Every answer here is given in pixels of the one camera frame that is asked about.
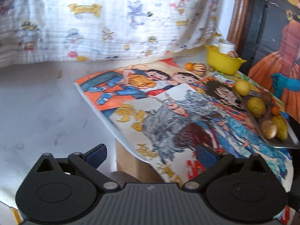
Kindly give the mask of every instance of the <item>white logo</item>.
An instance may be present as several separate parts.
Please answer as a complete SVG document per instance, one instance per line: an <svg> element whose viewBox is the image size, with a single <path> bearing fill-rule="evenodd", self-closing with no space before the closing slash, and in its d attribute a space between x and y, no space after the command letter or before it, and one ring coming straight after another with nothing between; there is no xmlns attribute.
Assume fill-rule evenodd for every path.
<svg viewBox="0 0 300 225"><path fill-rule="evenodd" d="M154 186L147 187L147 189L149 189L149 190L152 190L154 188L155 188Z"/></svg>

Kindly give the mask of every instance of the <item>wooden door frame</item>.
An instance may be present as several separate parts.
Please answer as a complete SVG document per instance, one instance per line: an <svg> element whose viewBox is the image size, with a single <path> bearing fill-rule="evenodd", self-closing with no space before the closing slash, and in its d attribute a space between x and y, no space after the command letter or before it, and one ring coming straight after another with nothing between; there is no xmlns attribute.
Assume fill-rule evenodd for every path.
<svg viewBox="0 0 300 225"><path fill-rule="evenodd" d="M235 7L231 19L227 40L235 43L235 48L238 48L242 32L244 29L249 0L235 0Z"/></svg>

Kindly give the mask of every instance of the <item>brown tray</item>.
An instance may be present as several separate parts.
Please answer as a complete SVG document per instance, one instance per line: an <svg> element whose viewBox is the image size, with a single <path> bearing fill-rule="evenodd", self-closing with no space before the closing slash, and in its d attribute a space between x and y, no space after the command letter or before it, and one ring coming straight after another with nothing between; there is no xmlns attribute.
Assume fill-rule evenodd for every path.
<svg viewBox="0 0 300 225"><path fill-rule="evenodd" d="M286 125L287 125L287 131L288 131L288 136L287 139L285 141L282 141L280 139L278 139L277 137L272 138L272 139L266 139L263 135L263 133L260 130L260 124L261 122L263 122L264 120L268 120L268 119L272 119L272 117L274 116L271 113L271 108L274 106L273 103L271 103L270 106L267 106L266 109L266 114L262 119L256 119L252 113L248 110L247 108L247 102L250 98L256 96L256 97L260 97L260 93L259 92L255 92L255 91L250 91L249 95L247 96L240 96L235 90L234 90L236 96L239 98L239 100L242 102L243 107L247 110L250 119L252 120L253 124L256 126L257 131L259 132L261 138L269 145L276 147L276 148L290 148L290 149L300 149L300 143L293 131L293 129L291 128L289 122L284 118L284 116L282 116L285 119Z"/></svg>

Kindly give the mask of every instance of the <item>gray ribbed panel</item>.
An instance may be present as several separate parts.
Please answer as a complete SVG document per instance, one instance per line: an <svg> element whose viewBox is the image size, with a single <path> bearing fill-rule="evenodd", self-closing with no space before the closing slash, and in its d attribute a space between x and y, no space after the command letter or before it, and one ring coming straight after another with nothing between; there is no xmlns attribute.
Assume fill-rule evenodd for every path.
<svg viewBox="0 0 300 225"><path fill-rule="evenodd" d="M200 195L177 184L127 184L103 195L96 208L67 225L238 225L211 211ZM280 225L278 220L265 225Z"/></svg>

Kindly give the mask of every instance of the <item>yellow shirt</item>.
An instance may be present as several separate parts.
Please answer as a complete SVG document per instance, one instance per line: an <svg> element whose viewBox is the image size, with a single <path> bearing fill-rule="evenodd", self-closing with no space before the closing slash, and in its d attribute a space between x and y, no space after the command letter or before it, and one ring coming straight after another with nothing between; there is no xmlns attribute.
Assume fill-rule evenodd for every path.
<svg viewBox="0 0 300 225"><path fill-rule="evenodd" d="M130 74L129 76L129 84L131 84L132 86L136 86L138 87L149 87L149 88L153 88L154 86L156 86L156 83L150 79L148 79L146 76L144 75L140 75L140 74Z"/></svg>

